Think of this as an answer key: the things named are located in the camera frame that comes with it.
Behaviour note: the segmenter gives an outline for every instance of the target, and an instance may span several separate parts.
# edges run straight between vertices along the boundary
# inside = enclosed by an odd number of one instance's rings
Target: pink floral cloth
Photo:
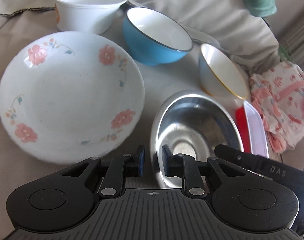
[[[304,137],[304,73],[281,62],[249,80],[252,104],[260,113],[274,152],[294,149]]]

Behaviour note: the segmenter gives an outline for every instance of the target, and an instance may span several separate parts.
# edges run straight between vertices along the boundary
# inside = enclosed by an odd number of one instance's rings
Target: stainless steel bowl
[[[182,187],[180,178],[164,175],[164,144],[169,145],[173,154],[184,153],[197,161],[206,161],[214,156],[213,150],[220,143],[243,151],[239,131],[223,106],[198,91],[169,97],[156,114],[151,131],[151,161],[160,187]]]

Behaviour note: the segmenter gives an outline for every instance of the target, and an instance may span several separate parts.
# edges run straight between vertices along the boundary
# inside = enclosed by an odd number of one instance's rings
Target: blue bowl
[[[123,35],[130,55],[150,66],[175,62],[193,48],[190,35],[180,24],[144,7],[127,10]]]

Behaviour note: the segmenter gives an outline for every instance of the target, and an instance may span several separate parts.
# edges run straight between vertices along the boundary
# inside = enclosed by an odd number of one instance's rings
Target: small bowl
[[[200,84],[210,96],[247,99],[248,87],[233,62],[209,44],[201,45],[199,55]]]
[[[161,188],[182,187],[182,179],[164,174],[162,146],[173,154],[184,153],[206,162],[214,148],[225,144],[243,151],[239,131],[225,108],[198,91],[182,91],[169,97],[152,124],[150,151],[156,179]]]
[[[112,24],[115,12],[127,0],[55,0],[61,31],[101,34]]]
[[[190,35],[180,24],[144,7],[127,10],[123,35],[130,55],[150,66],[175,62],[193,48]]]

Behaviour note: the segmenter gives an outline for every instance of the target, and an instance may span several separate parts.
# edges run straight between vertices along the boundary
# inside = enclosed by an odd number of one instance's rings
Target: white plate
[[[29,154],[73,163],[120,145],[140,118],[144,96],[138,66],[114,42],[55,33],[10,62],[0,83],[0,117]]]

